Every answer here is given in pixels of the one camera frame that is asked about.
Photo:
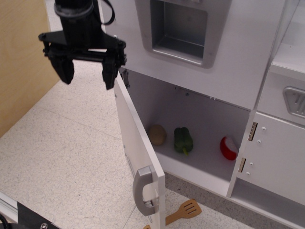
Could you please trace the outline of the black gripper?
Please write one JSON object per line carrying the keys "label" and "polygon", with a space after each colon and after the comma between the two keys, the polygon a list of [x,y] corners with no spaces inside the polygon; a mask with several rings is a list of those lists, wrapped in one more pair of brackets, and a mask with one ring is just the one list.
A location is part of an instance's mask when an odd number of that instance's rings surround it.
{"label": "black gripper", "polygon": [[[102,22],[96,0],[56,0],[54,11],[60,17],[62,31],[42,33],[39,40],[44,43],[45,50],[51,44],[73,50],[106,49],[114,54],[114,59],[102,63],[102,76],[106,89],[114,87],[118,75],[116,62],[126,64],[124,49],[126,43],[106,34],[102,25],[109,25],[115,19],[115,13],[108,22]],[[73,58],[70,55],[50,55],[49,60],[60,79],[70,84],[74,77]]]}

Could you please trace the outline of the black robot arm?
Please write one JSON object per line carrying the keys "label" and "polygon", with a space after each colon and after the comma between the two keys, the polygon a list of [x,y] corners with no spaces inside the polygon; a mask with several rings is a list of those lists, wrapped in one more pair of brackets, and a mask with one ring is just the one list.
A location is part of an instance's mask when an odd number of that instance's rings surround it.
{"label": "black robot arm", "polygon": [[126,43],[102,30],[98,2],[57,0],[54,11],[60,17],[62,31],[42,33],[39,40],[60,79],[71,83],[73,60],[100,62],[106,88],[112,89],[118,70],[126,64]]}

